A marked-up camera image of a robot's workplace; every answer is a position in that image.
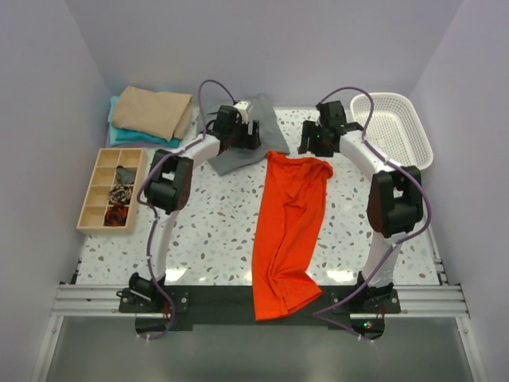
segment cable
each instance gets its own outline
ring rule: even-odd
[[[140,190],[138,191],[138,194],[136,195],[136,200],[138,201],[138,203],[140,205],[146,205],[147,207],[152,209],[152,212],[153,212],[153,222],[152,222],[152,226],[150,227],[149,237],[146,241],[146,262],[147,262],[147,266],[149,267],[149,273],[150,273],[150,278],[152,279],[152,283],[155,285],[155,287],[157,288],[159,293],[161,293],[161,295],[164,297],[164,299],[168,302],[169,307],[170,307],[170,314],[171,314],[169,323],[166,326],[165,330],[163,332],[160,332],[159,334],[156,334],[154,337],[147,335],[145,337],[145,339],[147,341],[157,340],[161,337],[164,337],[169,332],[169,330],[173,327],[173,325],[175,323],[176,313],[175,313],[175,304],[174,304],[173,300],[171,299],[171,297],[168,296],[168,294],[165,292],[165,290],[162,288],[162,286],[159,285],[159,283],[157,282],[156,276],[153,273],[152,254],[150,253],[150,247],[152,246],[153,233],[155,232],[157,222],[159,221],[159,214],[157,213],[157,210],[153,205],[142,200],[142,194],[143,194],[143,191],[145,190],[145,188],[147,187],[147,185],[150,183],[152,176],[165,164],[165,162],[168,159],[170,159],[171,157],[176,157],[178,155],[182,155],[187,150],[189,150],[191,147],[194,147],[198,143],[203,142],[203,140],[207,136],[207,123],[206,123],[206,119],[205,119],[203,104],[201,103],[201,91],[202,91],[203,86],[207,83],[214,83],[214,84],[217,84],[220,87],[222,87],[226,91],[226,93],[230,96],[232,102],[235,102],[233,95],[231,95],[230,91],[228,89],[226,89],[226,87],[223,84],[221,84],[220,82],[218,82],[216,80],[205,80],[204,82],[202,82],[200,84],[200,86],[198,87],[198,107],[200,109],[200,117],[201,117],[201,120],[203,123],[203,131],[202,131],[201,139],[189,143],[187,146],[182,147],[178,151],[173,151],[173,152],[167,153],[167,155],[165,155],[156,164],[156,166],[149,172],[149,175],[147,175],[146,179],[143,181],[142,186],[140,187]]]
[[[380,268],[382,267],[382,265],[386,262],[386,260],[389,258],[389,256],[392,254],[392,252],[395,250],[395,248],[400,245],[400,244],[403,244],[405,243],[406,241],[410,240],[410,239],[413,239],[414,237],[416,236],[419,236],[421,235],[428,227],[429,227],[429,224],[431,223],[431,215],[432,215],[432,211],[431,211],[431,203],[429,202],[429,198],[428,196],[426,195],[426,192],[425,190],[422,188],[422,186],[419,184],[419,182],[417,180],[415,180],[414,177],[412,177],[408,172],[406,172],[404,169],[402,169],[400,166],[392,163],[391,161],[389,161],[388,158],[385,158],[383,157],[383,155],[378,152],[374,146],[372,146],[369,141],[366,139],[366,133],[367,133],[367,128],[369,126],[369,122],[371,121],[371,118],[373,117],[373,113],[375,111],[375,101],[373,100],[373,97],[371,97],[371,95],[364,91],[363,89],[361,88],[356,88],[356,87],[353,87],[353,86],[345,86],[343,88],[338,88],[336,89],[335,91],[327,94],[321,101],[320,103],[323,103],[324,101],[326,101],[330,96],[333,96],[335,95],[336,93],[338,92],[342,92],[343,90],[355,90],[355,91],[358,91],[358,92],[361,92],[363,93],[368,99],[369,99],[369,102],[370,102],[370,111],[369,111],[369,114],[367,115],[367,119],[366,119],[366,123],[364,124],[364,129],[363,129],[363,133],[362,133],[362,142],[366,145],[366,147],[378,158],[380,159],[381,161],[383,161],[384,163],[386,163],[390,168],[394,169],[394,170],[397,170],[399,173],[401,173],[404,177],[406,177],[408,180],[410,180],[414,185],[415,187],[417,187],[417,189],[419,190],[419,193],[422,195],[422,198],[424,199],[424,202],[426,204],[426,209],[427,209],[427,217],[426,217],[426,222],[424,223],[424,225],[421,227],[421,229],[417,230],[416,232],[408,235],[408,236],[405,236],[403,237],[402,239],[396,241],[386,252],[385,254],[383,255],[382,259],[380,260],[379,264],[375,267],[375,269],[373,270],[373,272],[366,278],[366,280],[364,280],[364,283],[362,283],[356,290],[354,290],[352,293],[350,293],[349,296],[347,296],[346,298],[342,299],[341,301],[337,302],[336,304],[333,304],[331,305],[330,307],[328,308],[325,308],[325,309],[322,309],[322,310],[318,310],[317,312],[315,312],[313,314],[313,316],[315,318],[318,318],[324,322],[327,322],[329,324],[333,324],[333,325],[336,325],[336,326],[339,326],[341,329],[344,329],[344,330],[347,330],[349,333],[352,333],[352,334],[355,334],[357,337],[359,338],[362,338],[364,340],[367,340],[367,341],[371,341],[369,338],[363,336],[362,334],[359,334],[357,333],[353,328],[349,327],[349,326],[346,326],[340,322],[336,322],[332,319],[329,319],[329,318],[325,318],[325,317],[322,317],[321,315],[322,314],[325,314],[325,313],[328,313],[340,306],[343,306],[344,304],[346,304],[347,302],[349,302],[350,300],[352,300],[356,295],[358,295],[360,293],[361,290],[363,290],[365,287],[368,286],[369,282],[375,277],[376,273],[380,270]]]

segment blue towel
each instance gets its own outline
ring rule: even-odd
[[[166,139],[154,137],[153,135],[141,133],[139,131],[131,131],[126,129],[121,129],[119,127],[115,127],[111,124],[111,115],[113,114],[113,110],[119,98],[114,95],[110,98],[110,114],[108,114],[108,122],[110,124],[110,146],[119,146],[132,142],[149,142],[154,143],[156,145],[166,146],[176,148],[181,142],[180,139],[173,138],[171,141],[167,141]]]

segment stack of towels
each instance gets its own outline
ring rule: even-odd
[[[189,129],[192,95],[128,86],[110,99],[107,146],[178,147]]]

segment gray floor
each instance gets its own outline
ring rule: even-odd
[[[376,348],[281,326],[199,326],[147,345],[134,319],[66,318],[48,382],[472,381],[453,319],[392,319]]]

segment white wall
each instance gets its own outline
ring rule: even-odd
[[[63,0],[0,2],[0,380],[27,381],[75,230],[109,91]]]
[[[409,95],[461,3],[66,1],[114,93],[195,92],[211,77],[238,98],[307,106],[346,84]]]
[[[465,0],[411,95],[435,153],[438,247],[492,381],[509,373],[508,19],[507,0]]]

